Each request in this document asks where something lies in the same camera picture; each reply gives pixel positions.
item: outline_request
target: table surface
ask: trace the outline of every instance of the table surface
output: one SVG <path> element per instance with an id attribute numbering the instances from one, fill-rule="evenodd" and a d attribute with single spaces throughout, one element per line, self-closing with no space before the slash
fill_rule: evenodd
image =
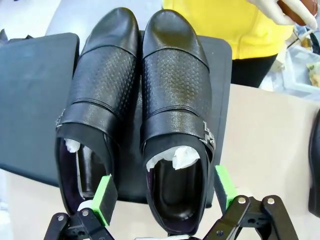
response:
<path id="1" fill-rule="evenodd" d="M 258 200 L 280 196 L 300 240 L 320 236 L 320 219 L 308 211 L 308 144 L 319 107 L 260 89 L 237 85 L 230 89 L 221 164 L 240 193 L 251 193 Z M 52 215 L 64 211 L 59 189 L 8 172 L 5 176 L 14 239 L 43 239 Z M 204 237 L 220 217 L 214 196 L 196 236 Z M 147 205 L 121 201 L 109 230 L 118 240 L 166 236 Z M 238 239 L 259 237 L 254 229 L 244 229 Z"/>

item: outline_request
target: shoe strap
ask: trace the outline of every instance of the shoe strap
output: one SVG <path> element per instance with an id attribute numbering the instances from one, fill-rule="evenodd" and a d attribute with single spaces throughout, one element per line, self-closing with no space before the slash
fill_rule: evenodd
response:
<path id="1" fill-rule="evenodd" d="M 211 151 L 211 155 L 214 155 L 216 142 L 207 123 L 195 114 L 186 111 L 164 111 L 145 120 L 140 131 L 141 151 L 143 152 L 149 139 L 173 133 L 197 137 Z"/>
<path id="2" fill-rule="evenodd" d="M 123 124 L 107 109 L 90 102 L 76 102 L 68 106 L 56 123 L 58 128 L 62 124 L 84 124 L 105 133 L 119 143 L 123 137 Z"/>

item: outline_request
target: shoe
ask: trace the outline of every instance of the shoe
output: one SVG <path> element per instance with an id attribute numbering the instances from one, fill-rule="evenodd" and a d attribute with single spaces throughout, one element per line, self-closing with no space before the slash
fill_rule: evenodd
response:
<path id="1" fill-rule="evenodd" d="M 320 218 L 320 109 L 315 117 L 309 142 L 309 164 L 312 187 L 309 192 L 309 212 Z"/>
<path id="2" fill-rule="evenodd" d="M 151 17 L 142 66 L 140 137 L 147 202 L 170 235 L 194 235 L 215 151 L 206 124 L 212 122 L 212 91 L 202 45 L 179 13 L 161 10 Z"/>
<path id="3" fill-rule="evenodd" d="M 125 120 L 139 91 L 138 38 L 134 14 L 116 8 L 94 27 L 79 57 L 55 145 L 62 199 L 71 215 L 93 198 L 102 176 L 117 179 Z"/>

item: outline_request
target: gloved hand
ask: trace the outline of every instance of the gloved hand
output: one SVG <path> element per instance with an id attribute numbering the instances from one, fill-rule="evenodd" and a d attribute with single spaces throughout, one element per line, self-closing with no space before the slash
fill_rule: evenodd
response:
<path id="1" fill-rule="evenodd" d="M 300 16 L 300 18 L 312 29 L 318 27 L 316 18 L 309 12 L 306 6 L 300 0 L 282 0 L 292 11 Z M 272 19 L 278 25 L 293 25 L 295 22 L 283 11 L 277 4 L 278 0 L 247 0 L 254 4 L 268 18 Z"/>

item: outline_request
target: plastic container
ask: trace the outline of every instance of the plastic container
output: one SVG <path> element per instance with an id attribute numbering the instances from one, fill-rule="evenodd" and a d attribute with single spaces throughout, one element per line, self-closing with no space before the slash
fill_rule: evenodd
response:
<path id="1" fill-rule="evenodd" d="M 320 87 L 312 86 L 307 68 L 307 64 L 320 62 L 320 55 L 301 46 L 294 46 L 288 49 L 285 61 L 286 69 L 282 71 L 282 76 L 286 91 L 296 91 L 299 93 L 298 97 L 320 95 Z"/>

